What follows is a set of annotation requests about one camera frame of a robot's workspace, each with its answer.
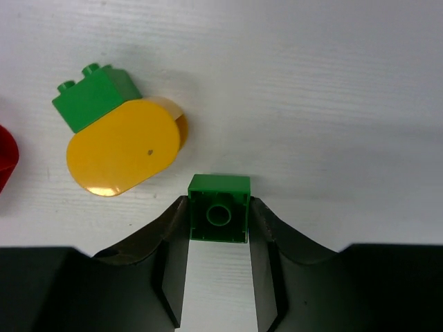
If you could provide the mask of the green yellow oval lego stack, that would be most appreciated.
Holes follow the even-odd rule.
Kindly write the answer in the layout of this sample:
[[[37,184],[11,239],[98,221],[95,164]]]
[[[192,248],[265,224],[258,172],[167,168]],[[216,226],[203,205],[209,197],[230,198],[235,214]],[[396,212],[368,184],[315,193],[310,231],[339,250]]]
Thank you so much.
[[[165,97],[143,97],[122,68],[92,63],[82,74],[61,83],[52,101],[73,132],[66,148],[73,180],[113,197],[168,168],[188,138],[183,109]]]

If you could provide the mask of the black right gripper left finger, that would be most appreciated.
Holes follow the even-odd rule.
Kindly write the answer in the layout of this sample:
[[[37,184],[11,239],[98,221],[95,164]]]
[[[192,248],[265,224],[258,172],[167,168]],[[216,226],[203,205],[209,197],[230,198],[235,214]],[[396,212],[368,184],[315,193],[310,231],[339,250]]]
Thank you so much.
[[[71,247],[1,249],[2,331],[173,331],[181,323],[189,201],[88,256]]]

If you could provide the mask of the green red flower lego stack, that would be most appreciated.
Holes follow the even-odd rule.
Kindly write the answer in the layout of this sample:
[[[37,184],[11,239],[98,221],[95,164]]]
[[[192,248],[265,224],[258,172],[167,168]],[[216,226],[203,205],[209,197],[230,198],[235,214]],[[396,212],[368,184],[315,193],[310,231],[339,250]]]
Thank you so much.
[[[3,126],[1,136],[0,191],[2,192],[19,161],[19,148],[12,134]]]

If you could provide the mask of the green square lego brick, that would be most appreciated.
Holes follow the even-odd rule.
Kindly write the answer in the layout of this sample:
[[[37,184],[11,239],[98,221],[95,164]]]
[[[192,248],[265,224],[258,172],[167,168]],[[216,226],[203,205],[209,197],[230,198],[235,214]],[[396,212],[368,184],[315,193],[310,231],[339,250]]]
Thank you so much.
[[[188,186],[190,238],[246,243],[251,200],[248,176],[195,174]]]

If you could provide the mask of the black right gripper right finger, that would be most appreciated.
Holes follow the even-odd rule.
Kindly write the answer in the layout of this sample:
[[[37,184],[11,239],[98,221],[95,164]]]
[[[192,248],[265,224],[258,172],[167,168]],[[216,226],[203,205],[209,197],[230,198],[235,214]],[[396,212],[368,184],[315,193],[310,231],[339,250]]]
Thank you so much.
[[[442,247],[356,243],[334,252],[251,200],[260,331],[441,331]]]

